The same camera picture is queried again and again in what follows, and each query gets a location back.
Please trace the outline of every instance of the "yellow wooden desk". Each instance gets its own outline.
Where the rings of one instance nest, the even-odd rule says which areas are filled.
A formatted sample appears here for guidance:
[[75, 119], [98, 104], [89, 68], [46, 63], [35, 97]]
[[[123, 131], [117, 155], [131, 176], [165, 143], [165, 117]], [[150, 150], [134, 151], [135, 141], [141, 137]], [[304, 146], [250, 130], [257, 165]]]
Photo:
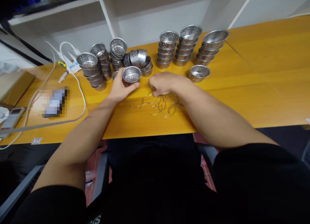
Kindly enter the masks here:
[[[208, 66], [211, 75], [203, 82], [197, 83], [197, 86], [239, 112], [256, 128], [306, 124], [305, 119], [310, 117], [310, 63], [309, 57], [306, 57], [310, 52], [308, 18], [298, 17], [232, 29], [228, 38], [229, 44], [224, 45]], [[281, 33], [283, 28], [291, 25], [291, 22], [295, 22], [294, 28], [289, 26], [289, 31], [276, 34]], [[192, 59], [185, 67], [177, 67], [172, 62], [168, 69], [157, 68], [158, 43], [132, 47], [128, 50], [147, 49], [154, 65], [152, 74], [170, 71], [186, 76], [193, 66], [192, 60], [198, 52], [203, 36], [204, 34], [201, 35]], [[295, 44], [293, 50], [287, 54], [286, 49], [292, 47], [292, 43]], [[298, 44], [301, 44], [302, 50], [299, 50]], [[25, 92], [17, 107], [28, 105], [31, 96], [43, 83], [51, 69], [52, 64], [28, 70], [37, 78]], [[57, 82], [64, 70], [63, 67], [57, 66], [47, 86], [69, 86], [67, 115], [60, 118], [42, 118], [39, 115], [42, 107], [38, 99], [29, 113], [27, 126], [70, 120], [82, 113], [83, 100], [75, 78], [68, 75], [62, 84]], [[90, 87], [82, 71], [76, 75], [86, 97], [85, 115], [73, 123], [23, 132], [15, 144], [30, 143], [35, 137], [42, 137], [42, 144], [62, 142], [65, 136], [107, 96], [113, 83], [113, 80], [107, 81], [107, 88], [97, 92]], [[183, 107], [178, 108], [169, 118], [146, 114], [146, 111], [152, 112], [151, 107], [145, 106], [141, 109], [129, 107], [129, 105], [138, 106], [142, 97], [151, 91], [148, 85], [149, 78], [142, 77], [140, 87], [116, 106], [103, 135], [104, 139], [196, 132]], [[24, 118], [24, 116], [21, 118], [17, 127], [23, 125]], [[10, 143], [16, 135], [11, 134], [0, 144]]]

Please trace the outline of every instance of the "stack of metal cups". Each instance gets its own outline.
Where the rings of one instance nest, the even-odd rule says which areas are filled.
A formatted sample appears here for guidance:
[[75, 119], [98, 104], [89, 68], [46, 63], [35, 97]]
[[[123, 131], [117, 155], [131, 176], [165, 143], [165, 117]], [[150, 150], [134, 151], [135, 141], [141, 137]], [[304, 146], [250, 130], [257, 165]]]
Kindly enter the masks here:
[[172, 60], [179, 34], [174, 31], [165, 31], [159, 36], [159, 39], [156, 64], [158, 68], [166, 69], [169, 67]]
[[114, 38], [110, 42], [110, 58], [115, 71], [125, 67], [124, 58], [127, 52], [127, 44], [121, 38]]
[[179, 44], [173, 61], [176, 66], [185, 66], [191, 59], [191, 54], [201, 33], [202, 28], [199, 25], [187, 25], [181, 30]]
[[106, 46], [103, 43], [96, 43], [90, 48], [90, 52], [97, 56], [104, 80], [110, 80], [112, 78], [110, 66], [111, 61]]
[[98, 64], [98, 59], [94, 54], [81, 53], [77, 56], [77, 62], [80, 64], [84, 76], [94, 89], [103, 91], [107, 87]]
[[134, 66], [141, 70], [141, 76], [150, 76], [152, 74], [153, 64], [151, 57], [147, 55], [148, 51], [144, 49], [132, 50], [125, 55], [125, 65]]
[[203, 42], [194, 60], [194, 65], [207, 66], [224, 45], [229, 36], [226, 30], [214, 30], [203, 37]]

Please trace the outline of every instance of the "chair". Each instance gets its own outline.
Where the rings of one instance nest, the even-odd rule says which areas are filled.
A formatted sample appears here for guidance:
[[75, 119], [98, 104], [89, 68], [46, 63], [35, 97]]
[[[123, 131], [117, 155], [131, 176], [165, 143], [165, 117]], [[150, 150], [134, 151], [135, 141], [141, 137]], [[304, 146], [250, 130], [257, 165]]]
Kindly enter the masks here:
[[[211, 176], [213, 177], [213, 164], [217, 153], [217, 150], [210, 145], [196, 143], [197, 149], [203, 155]], [[41, 173], [45, 165], [35, 166], [31, 172], [23, 179], [14, 192], [7, 198], [7, 200], [0, 206], [0, 223], [4, 220], [7, 214], [11, 211], [23, 192], [27, 189], [31, 181], [38, 173]], [[102, 152], [100, 154], [98, 173], [96, 177], [93, 201], [99, 196], [103, 189], [109, 184], [109, 169], [110, 164], [108, 160], [108, 153]]]
[[[215, 157], [218, 154], [217, 150], [213, 146], [202, 144], [202, 143], [196, 143], [196, 146], [200, 154], [203, 155], [207, 163], [207, 166], [209, 168], [211, 177], [213, 177], [213, 164], [214, 164]], [[101, 194], [102, 190], [108, 186], [109, 169], [110, 169], [110, 164], [108, 160], [108, 153], [104, 151], [100, 154], [98, 172], [101, 172], [101, 173], [97, 173], [93, 201], [99, 196], [99, 194]]]

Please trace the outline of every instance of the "black pants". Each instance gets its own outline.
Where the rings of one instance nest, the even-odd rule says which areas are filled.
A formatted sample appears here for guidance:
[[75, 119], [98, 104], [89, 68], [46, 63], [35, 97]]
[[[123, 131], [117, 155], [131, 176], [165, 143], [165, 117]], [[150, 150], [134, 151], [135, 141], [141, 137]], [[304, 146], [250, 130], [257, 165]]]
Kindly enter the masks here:
[[150, 146], [173, 148], [192, 155], [200, 164], [201, 155], [194, 143], [193, 134], [159, 135], [148, 137], [118, 138], [107, 140], [107, 152], [111, 169], [130, 160], [141, 150]]

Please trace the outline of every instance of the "perforated stainless steel cup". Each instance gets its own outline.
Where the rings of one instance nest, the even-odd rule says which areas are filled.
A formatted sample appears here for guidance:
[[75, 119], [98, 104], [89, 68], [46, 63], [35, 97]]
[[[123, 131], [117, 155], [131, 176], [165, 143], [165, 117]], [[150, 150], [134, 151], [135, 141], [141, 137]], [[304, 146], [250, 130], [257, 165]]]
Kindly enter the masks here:
[[165, 55], [165, 54], [162, 54], [162, 53], [157, 53], [157, 56], [159, 58], [162, 58], [162, 59], [167, 59], [167, 58], [171, 58], [171, 56], [173, 56], [173, 52], [171, 54], [168, 54], [168, 55]]
[[150, 56], [147, 56], [146, 57], [146, 61], [145, 61], [145, 64], [144, 64], [144, 67], [141, 68], [141, 71], [149, 71], [150, 69], [153, 68], [153, 64], [152, 64], [152, 61], [151, 61], [151, 57]]
[[106, 76], [103, 76], [104, 77], [104, 80], [108, 81], [110, 79], [112, 79], [112, 73], [111, 73], [111, 70], [109, 72], [109, 74], [107, 74]]
[[99, 70], [100, 70], [99, 64], [97, 64], [97, 67], [94, 68], [94, 69], [82, 68], [83, 74], [85, 76], [94, 76], [94, 75], [96, 75], [99, 72]]
[[138, 61], [139, 61], [140, 67], [144, 66], [147, 54], [148, 54], [147, 50], [143, 50], [143, 49], [138, 50]]
[[168, 63], [172, 60], [173, 55], [170, 58], [162, 59], [159, 56], [157, 57], [157, 61], [160, 63]]
[[187, 60], [179, 60], [179, 59], [177, 59], [177, 58], [174, 58], [173, 62], [174, 62], [174, 64], [175, 64], [176, 66], [185, 66], [185, 65], [188, 63], [189, 60], [190, 60], [190, 59], [187, 59]]
[[103, 76], [107, 76], [110, 72], [111, 72], [111, 69], [101, 70], [101, 73], [103, 74]]
[[202, 55], [215, 55], [215, 54], [217, 54], [217, 53], [220, 51], [220, 49], [216, 49], [216, 50], [207, 50], [207, 49], [205, 49], [205, 48], [203, 48], [203, 47], [200, 47], [198, 51], [199, 51], [199, 53], [202, 54]]
[[148, 71], [142, 71], [141, 73], [142, 73], [142, 76], [144, 77], [150, 76], [152, 74], [152, 68]]
[[188, 55], [175, 54], [175, 57], [178, 60], [189, 60], [191, 58], [191, 54], [188, 54]]
[[223, 46], [225, 39], [229, 36], [227, 30], [214, 30], [203, 37], [202, 46], [207, 50], [219, 49]]
[[85, 76], [87, 80], [97, 80], [102, 77], [102, 72], [99, 70], [97, 74], [93, 76]]
[[179, 39], [179, 34], [175, 31], [165, 31], [159, 36], [159, 45], [163, 49], [172, 49], [176, 46]]
[[135, 66], [127, 67], [123, 70], [123, 84], [125, 87], [132, 85], [133, 83], [139, 82], [141, 78], [142, 72], [140, 68]]
[[207, 60], [200, 60], [200, 59], [195, 58], [193, 63], [194, 63], [194, 65], [207, 66], [211, 61], [212, 60], [207, 61]]
[[98, 92], [105, 90], [106, 87], [107, 87], [107, 83], [105, 81], [103, 81], [103, 83], [100, 86], [98, 86], [98, 87], [93, 87], [92, 86], [92, 88], [96, 89]]
[[96, 80], [89, 80], [89, 83], [92, 87], [98, 87], [104, 82], [103, 75], [101, 75], [101, 78]]
[[203, 65], [193, 66], [190, 70], [188, 78], [194, 82], [198, 83], [205, 79], [205, 77], [210, 75], [210, 69]]
[[158, 61], [158, 58], [157, 58], [156, 65], [159, 69], [167, 69], [170, 66], [171, 60], [169, 62], [166, 62], [166, 63], [161, 63]]
[[213, 60], [215, 55], [210, 55], [210, 56], [206, 56], [206, 55], [202, 55], [199, 52], [197, 53], [196, 57], [199, 60], [204, 60], [204, 61], [210, 61]]
[[181, 30], [180, 42], [185, 44], [196, 43], [202, 33], [199, 25], [187, 25]]
[[179, 46], [178, 46], [178, 47], [177, 47], [177, 50], [176, 50], [176, 53], [177, 53], [178, 55], [188, 55], [188, 54], [193, 53], [193, 51], [194, 51], [194, 47], [191, 48], [191, 49], [182, 50], [182, 49], [180, 49]]
[[110, 42], [112, 53], [118, 58], [124, 58], [127, 51], [127, 44], [121, 38], [114, 38]]
[[111, 63], [109, 56], [107, 58], [104, 58], [104, 59], [99, 59], [98, 61], [99, 61], [99, 64], [110, 64]]
[[77, 62], [84, 69], [94, 69], [97, 67], [98, 59], [92, 53], [81, 53], [77, 56]]
[[90, 52], [98, 59], [105, 59], [109, 56], [109, 53], [106, 50], [106, 46], [103, 43], [96, 43], [92, 45]]
[[101, 70], [111, 70], [110, 64], [99, 64]]
[[163, 49], [163, 48], [160, 47], [160, 44], [158, 43], [158, 53], [161, 53], [161, 54], [164, 54], [164, 55], [169, 55], [169, 54], [174, 52], [174, 49], [175, 49], [175, 47], [171, 48], [171, 49], [168, 49], [168, 50]]
[[112, 79], [113, 79], [113, 80], [115, 79], [115, 77], [116, 77], [116, 75], [117, 75], [118, 72], [119, 72], [119, 71], [116, 71], [116, 72], [113, 73], [113, 75], [112, 75]]
[[122, 67], [126, 67], [124, 62], [121, 62], [120, 64], [112, 64], [112, 67], [114, 70], [119, 70]]
[[179, 44], [178, 44], [178, 48], [181, 50], [189, 50], [189, 49], [194, 48], [195, 46], [196, 46], [196, 43], [184, 44], [184, 43], [179, 42]]

